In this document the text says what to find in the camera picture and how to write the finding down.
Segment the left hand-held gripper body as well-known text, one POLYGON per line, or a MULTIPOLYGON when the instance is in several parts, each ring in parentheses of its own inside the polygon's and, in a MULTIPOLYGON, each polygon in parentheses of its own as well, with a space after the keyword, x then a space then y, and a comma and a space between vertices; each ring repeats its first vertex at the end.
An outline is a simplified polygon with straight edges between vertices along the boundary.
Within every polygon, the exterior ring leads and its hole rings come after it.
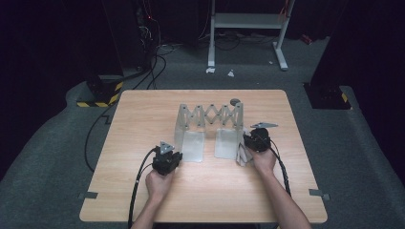
POLYGON ((160 175, 166 176, 173 171, 173 150, 174 147, 164 141, 155 150, 156 154, 153 158, 152 167, 160 175))

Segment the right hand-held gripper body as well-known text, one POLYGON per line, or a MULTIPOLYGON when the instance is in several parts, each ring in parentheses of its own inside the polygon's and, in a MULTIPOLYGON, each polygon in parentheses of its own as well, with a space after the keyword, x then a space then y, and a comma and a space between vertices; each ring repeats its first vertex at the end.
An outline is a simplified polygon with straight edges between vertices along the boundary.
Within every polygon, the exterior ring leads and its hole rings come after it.
POLYGON ((268 128, 277 127, 277 124, 259 122, 251 125, 252 130, 250 133, 250 145, 246 147, 255 152, 264 152, 271 148, 271 138, 268 133, 268 128))

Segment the white quilted cloth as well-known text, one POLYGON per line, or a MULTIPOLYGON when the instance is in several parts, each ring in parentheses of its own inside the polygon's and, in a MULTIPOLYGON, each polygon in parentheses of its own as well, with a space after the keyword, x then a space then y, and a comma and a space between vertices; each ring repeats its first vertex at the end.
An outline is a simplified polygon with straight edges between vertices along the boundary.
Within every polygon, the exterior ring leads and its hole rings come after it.
POLYGON ((241 140, 239 142, 238 151, 236 155, 236 162, 242 167, 245 167, 253 159, 251 152, 245 146, 245 139, 244 139, 245 135, 250 136, 250 133, 247 128, 243 128, 243 133, 241 135, 241 140))

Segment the grey metal extendable bookend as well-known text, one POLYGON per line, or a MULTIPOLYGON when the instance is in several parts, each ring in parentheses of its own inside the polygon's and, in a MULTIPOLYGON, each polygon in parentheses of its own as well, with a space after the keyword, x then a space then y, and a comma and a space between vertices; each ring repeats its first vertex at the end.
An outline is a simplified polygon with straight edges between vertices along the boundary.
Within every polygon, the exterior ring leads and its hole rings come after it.
POLYGON ((187 162, 202 162, 204 146, 214 141, 214 157, 235 159, 244 128, 244 104, 217 108, 181 104, 175 125, 175 146, 187 162))

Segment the person's right hand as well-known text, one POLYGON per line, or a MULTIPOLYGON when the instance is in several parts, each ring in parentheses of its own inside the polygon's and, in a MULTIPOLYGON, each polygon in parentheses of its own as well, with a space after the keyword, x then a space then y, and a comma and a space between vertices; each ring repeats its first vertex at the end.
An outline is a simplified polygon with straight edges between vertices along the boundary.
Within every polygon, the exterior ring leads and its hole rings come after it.
POLYGON ((270 150, 264 152, 250 150, 249 152, 252 154, 255 168, 261 176, 274 175, 276 157, 270 150))

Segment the person's left hand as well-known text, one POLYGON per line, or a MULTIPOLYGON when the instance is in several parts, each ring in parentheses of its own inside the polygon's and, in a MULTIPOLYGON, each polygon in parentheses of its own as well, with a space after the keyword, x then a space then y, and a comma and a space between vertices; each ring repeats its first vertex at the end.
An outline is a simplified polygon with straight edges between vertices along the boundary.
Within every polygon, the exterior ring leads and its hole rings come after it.
POLYGON ((174 172, 163 176, 156 170, 151 171, 146 177, 146 186, 148 189, 149 202, 160 204, 164 201, 169 193, 174 172))

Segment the black perforated base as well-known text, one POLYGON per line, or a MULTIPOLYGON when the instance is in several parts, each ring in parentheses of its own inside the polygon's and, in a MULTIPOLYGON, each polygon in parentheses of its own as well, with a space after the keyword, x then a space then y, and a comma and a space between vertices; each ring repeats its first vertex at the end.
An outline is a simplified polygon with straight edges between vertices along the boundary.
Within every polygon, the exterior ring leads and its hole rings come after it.
POLYGON ((338 86, 304 84, 304 89, 313 109, 350 110, 348 97, 338 86))

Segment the black base with yellow stripes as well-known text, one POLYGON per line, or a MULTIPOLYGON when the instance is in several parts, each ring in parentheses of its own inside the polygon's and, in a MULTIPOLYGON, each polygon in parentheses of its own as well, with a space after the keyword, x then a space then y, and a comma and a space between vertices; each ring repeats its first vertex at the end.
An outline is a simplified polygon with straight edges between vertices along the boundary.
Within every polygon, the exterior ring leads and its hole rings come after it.
POLYGON ((103 80, 99 76, 87 80, 76 99, 76 105, 82 108, 112 106, 117 102, 122 86, 121 80, 103 80))

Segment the white metal stand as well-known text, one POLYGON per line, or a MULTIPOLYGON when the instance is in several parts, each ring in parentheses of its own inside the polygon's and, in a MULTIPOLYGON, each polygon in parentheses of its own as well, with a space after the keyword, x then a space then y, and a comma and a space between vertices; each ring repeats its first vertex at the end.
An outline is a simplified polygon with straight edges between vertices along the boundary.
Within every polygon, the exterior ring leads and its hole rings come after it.
POLYGON ((207 68, 215 68, 215 30, 216 29, 259 29, 278 30, 278 40, 272 43, 279 67, 288 70, 288 63, 282 51, 282 45, 288 29, 295 0, 285 0, 278 14, 267 13, 222 13, 216 12, 216 0, 212 0, 210 12, 210 34, 207 56, 207 68))

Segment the black equipment rack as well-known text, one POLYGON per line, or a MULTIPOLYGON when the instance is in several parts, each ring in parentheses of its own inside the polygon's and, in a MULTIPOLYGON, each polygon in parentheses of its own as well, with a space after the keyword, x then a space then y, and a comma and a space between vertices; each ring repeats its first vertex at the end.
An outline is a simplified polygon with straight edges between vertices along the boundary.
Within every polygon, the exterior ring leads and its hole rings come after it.
POLYGON ((124 71, 142 72, 150 67, 158 44, 158 27, 147 16, 143 0, 102 0, 124 71))

